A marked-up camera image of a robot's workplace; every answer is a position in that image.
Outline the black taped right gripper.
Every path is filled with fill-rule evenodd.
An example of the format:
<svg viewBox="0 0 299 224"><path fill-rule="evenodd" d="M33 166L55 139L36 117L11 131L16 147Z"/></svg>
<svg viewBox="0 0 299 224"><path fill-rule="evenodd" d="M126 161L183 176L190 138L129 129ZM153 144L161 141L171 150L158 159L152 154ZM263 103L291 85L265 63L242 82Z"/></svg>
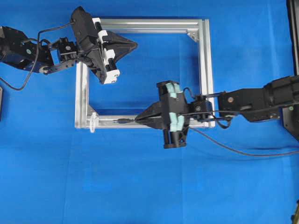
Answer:
<svg viewBox="0 0 299 224"><path fill-rule="evenodd" d="M157 83L157 88L159 101L141 112L135 121L140 125L163 130L164 148L185 147L190 119L184 115L188 112L184 93L179 83L173 81Z"/></svg>

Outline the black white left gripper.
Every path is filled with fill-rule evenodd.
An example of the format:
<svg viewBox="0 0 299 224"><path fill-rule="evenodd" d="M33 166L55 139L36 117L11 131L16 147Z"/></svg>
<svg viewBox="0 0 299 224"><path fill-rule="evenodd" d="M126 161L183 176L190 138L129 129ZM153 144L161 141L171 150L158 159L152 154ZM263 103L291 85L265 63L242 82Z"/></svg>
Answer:
<svg viewBox="0 0 299 224"><path fill-rule="evenodd" d="M116 83L120 75L115 63L138 47L138 43L114 32L100 29L100 20L94 21L82 7L71 14L72 30L78 45L78 59L86 64L101 84ZM114 49L104 46L115 45Z"/></svg>

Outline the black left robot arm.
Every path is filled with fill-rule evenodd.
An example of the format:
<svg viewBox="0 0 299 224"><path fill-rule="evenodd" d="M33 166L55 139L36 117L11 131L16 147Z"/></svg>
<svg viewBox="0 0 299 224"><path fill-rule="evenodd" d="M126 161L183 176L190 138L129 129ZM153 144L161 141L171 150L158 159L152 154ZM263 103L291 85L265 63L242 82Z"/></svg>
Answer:
<svg viewBox="0 0 299 224"><path fill-rule="evenodd" d="M120 71L116 63L138 47L132 40L102 28L99 18L92 18L82 7L76 8L70 22L76 38L60 38L55 42L40 37L28 38L22 31L0 28L0 61L30 73L55 73L85 64L101 84L117 81Z"/></svg>

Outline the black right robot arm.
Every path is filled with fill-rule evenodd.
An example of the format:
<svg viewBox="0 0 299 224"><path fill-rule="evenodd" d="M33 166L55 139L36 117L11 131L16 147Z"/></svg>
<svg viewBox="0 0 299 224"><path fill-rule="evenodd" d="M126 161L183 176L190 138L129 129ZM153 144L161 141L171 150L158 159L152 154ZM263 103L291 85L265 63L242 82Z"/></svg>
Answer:
<svg viewBox="0 0 299 224"><path fill-rule="evenodd" d="M135 121L163 131L164 148L186 146L190 120L214 121L223 129L233 117L242 115L248 122L277 119L279 110L298 104L298 76L284 77L262 88L195 95L187 102L179 83L157 83L159 100L140 113Z"/></svg>

